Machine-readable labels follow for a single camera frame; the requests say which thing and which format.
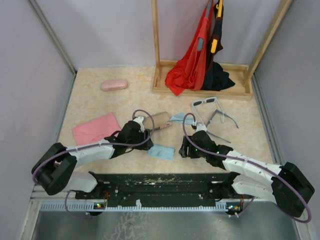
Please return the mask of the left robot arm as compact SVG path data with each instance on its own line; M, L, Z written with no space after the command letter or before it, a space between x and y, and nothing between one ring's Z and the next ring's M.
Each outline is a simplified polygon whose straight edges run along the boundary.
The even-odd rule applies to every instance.
M32 179L42 186L49 196L63 190L81 191L97 199L103 195L104 186L92 172L81 173L75 169L99 160L114 159L129 149L149 150L154 144L152 129L147 129L141 117L128 121L120 131L93 144L66 147L53 144L32 168Z

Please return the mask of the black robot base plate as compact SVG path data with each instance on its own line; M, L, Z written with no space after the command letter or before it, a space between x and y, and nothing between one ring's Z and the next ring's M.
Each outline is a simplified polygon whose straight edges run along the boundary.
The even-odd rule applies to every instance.
M223 199L250 199L236 193L234 173L96 174L90 193L76 191L77 200L106 200L108 207L214 207Z

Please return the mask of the flag print glasses case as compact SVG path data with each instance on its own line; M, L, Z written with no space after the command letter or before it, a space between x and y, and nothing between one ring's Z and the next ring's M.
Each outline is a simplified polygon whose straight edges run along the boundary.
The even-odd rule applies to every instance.
M170 114L167 111L158 112L152 115L153 122L150 117L146 117L143 121L143 125L145 129L152 130L162 130L172 125L170 122Z

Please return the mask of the light blue lens cloth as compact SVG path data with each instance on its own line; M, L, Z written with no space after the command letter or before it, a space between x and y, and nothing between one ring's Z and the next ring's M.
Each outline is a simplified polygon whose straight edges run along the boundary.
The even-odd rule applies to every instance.
M172 147L162 146L155 144L147 151L147 155L149 157L166 160L166 161L173 161L174 160L175 149Z

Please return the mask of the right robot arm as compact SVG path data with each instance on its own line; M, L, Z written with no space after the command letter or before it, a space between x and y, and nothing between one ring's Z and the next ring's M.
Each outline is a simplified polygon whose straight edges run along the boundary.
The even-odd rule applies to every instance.
M182 158L203 158L211 166L232 173L231 180L223 185L227 197L240 194L268 200L293 218L302 216L315 193L295 164L270 164L244 156L232 147L216 144L203 130L183 136L179 154Z

